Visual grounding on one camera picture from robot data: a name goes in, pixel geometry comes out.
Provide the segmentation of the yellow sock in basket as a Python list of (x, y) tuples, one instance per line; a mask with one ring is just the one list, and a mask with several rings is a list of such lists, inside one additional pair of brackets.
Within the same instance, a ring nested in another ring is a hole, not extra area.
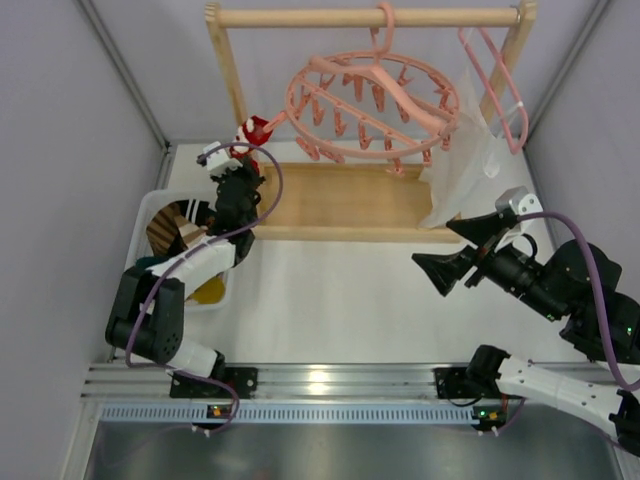
[(226, 295), (226, 286), (221, 277), (214, 277), (198, 287), (185, 301), (187, 305), (213, 305)]

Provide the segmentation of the white plastic basket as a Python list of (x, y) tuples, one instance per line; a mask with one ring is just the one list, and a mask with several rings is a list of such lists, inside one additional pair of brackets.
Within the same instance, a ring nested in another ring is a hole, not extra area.
[[(217, 194), (214, 188), (196, 190), (154, 190), (147, 193), (141, 200), (133, 232), (124, 264), (124, 269), (132, 267), (135, 262), (145, 256), (150, 256), (152, 250), (147, 239), (146, 227), (158, 211), (166, 205), (180, 200), (195, 199), (201, 202), (211, 202), (216, 200)], [(234, 285), (234, 270), (221, 273), (219, 277), (225, 285), (225, 293), (220, 301), (215, 304), (198, 304), (189, 300), (185, 304), (186, 314), (212, 312), (224, 309), (231, 300)]]

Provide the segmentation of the white sheer garment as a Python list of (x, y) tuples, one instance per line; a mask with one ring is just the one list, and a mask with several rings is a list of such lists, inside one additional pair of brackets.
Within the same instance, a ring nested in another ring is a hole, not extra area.
[(496, 159), (498, 139), (491, 133), (479, 108), (469, 71), (456, 82), (459, 120), (448, 150), (431, 150), (432, 163), (422, 169), (419, 180), (430, 187), (431, 211), (419, 225), (444, 225), (461, 212), (476, 187), (500, 170)]

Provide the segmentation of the black white-striped sock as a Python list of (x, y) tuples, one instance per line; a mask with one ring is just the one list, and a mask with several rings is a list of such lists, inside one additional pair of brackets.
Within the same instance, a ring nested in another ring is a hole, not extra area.
[(184, 199), (176, 201), (180, 214), (190, 223), (198, 227), (210, 228), (215, 220), (215, 212), (210, 208), (210, 202), (199, 199)]

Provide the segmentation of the pink round clip hanger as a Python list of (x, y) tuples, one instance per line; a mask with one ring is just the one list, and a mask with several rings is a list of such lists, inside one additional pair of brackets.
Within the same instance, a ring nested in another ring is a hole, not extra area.
[(459, 123), (455, 87), (429, 64), (393, 52), (395, 11), (377, 7), (385, 26), (370, 28), (370, 48), (311, 56), (292, 77), (283, 110), (259, 128), (263, 137), (288, 123), (313, 161), (383, 160), (396, 175), (403, 158), (430, 166), (433, 148), (449, 148)]

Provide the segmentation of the brown striped sock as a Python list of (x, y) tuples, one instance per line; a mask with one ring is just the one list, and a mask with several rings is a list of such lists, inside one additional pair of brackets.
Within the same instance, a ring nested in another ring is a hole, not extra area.
[(200, 241), (208, 231), (206, 227), (187, 221), (175, 202), (162, 208), (146, 227), (146, 235), (155, 256), (175, 256)]

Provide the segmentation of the wooden clothes rack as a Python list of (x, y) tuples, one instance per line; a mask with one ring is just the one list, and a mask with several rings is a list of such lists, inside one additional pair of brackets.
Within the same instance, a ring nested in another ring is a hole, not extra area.
[[(247, 112), (240, 75), (228, 33), (257, 28), (383, 28), (385, 18), (373, 9), (267, 9), (225, 10), (211, 3), (205, 18), (218, 58), (234, 116), (240, 126)], [(491, 74), (482, 74), (485, 88), (480, 103), (484, 119), (503, 115), (505, 91), (516, 86), (511, 73), (537, 17), (537, 5), (523, 1), (510, 8), (395, 9), (397, 28), (468, 28), (486, 35), (493, 27), (507, 34), (490, 51), (495, 61)], [(342, 163), (326, 158), (313, 161), (295, 141), (287, 162), (259, 165), (266, 175), (262, 192), (275, 202), (257, 228), (262, 240), (338, 242), (456, 243), (459, 236), (442, 225), (423, 228), (421, 219), (431, 211), (430, 187), (419, 180), (424, 166), (418, 155), (403, 158), (403, 175), (390, 172), (383, 160), (348, 157)]]

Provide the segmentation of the teal sock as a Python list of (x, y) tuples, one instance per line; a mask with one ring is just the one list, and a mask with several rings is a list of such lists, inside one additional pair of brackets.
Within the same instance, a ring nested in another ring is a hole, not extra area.
[(132, 269), (136, 272), (150, 270), (155, 276), (161, 276), (173, 263), (172, 257), (145, 256), (137, 259)]

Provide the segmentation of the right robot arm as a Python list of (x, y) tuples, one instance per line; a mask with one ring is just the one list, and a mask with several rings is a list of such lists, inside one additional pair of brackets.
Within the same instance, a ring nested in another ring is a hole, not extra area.
[(621, 266), (586, 241), (568, 217), (551, 212), (573, 238), (541, 264), (534, 253), (499, 244), (506, 233), (543, 213), (507, 210), (452, 220), (449, 229), (467, 240), (449, 255), (415, 253), (413, 262), (436, 290), (448, 295), (459, 280), (466, 287), (488, 280), (550, 322), (563, 321), (559, 335), (586, 358), (608, 368), (612, 386), (579, 381), (523, 361), (495, 346), (479, 346), (464, 378), (478, 396), (534, 400), (600, 430), (632, 455), (639, 453), (639, 384), (624, 378), (624, 367), (639, 365), (639, 304), (618, 292)]

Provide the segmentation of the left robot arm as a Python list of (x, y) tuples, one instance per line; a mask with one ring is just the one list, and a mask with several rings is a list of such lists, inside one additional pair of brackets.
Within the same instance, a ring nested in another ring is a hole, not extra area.
[(207, 168), (216, 188), (213, 199), (174, 200), (148, 223), (157, 262), (133, 265), (122, 274), (105, 339), (154, 364), (219, 380), (225, 358), (185, 337), (185, 303), (248, 255), (264, 179), (250, 157)]

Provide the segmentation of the aluminium mounting rail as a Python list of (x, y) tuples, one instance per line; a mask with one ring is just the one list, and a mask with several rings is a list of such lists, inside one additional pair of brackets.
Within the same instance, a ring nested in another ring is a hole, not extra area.
[(81, 390), (107, 422), (191, 424), (435, 424), (499, 430), (520, 407), (541, 404), (609, 435), (638, 397), (587, 364), (514, 356), (469, 364), (237, 365), (226, 388), (177, 372), (90, 367)]

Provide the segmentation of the red sock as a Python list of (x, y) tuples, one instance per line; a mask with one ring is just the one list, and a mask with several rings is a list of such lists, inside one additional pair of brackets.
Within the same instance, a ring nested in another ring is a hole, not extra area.
[[(236, 131), (234, 141), (236, 143), (247, 143), (262, 146), (271, 137), (272, 131), (265, 130), (269, 121), (257, 115), (253, 115), (245, 120)], [(230, 156), (236, 160), (249, 160), (257, 173), (260, 172), (259, 162), (254, 158), (254, 149), (249, 146), (233, 146), (229, 148)]]

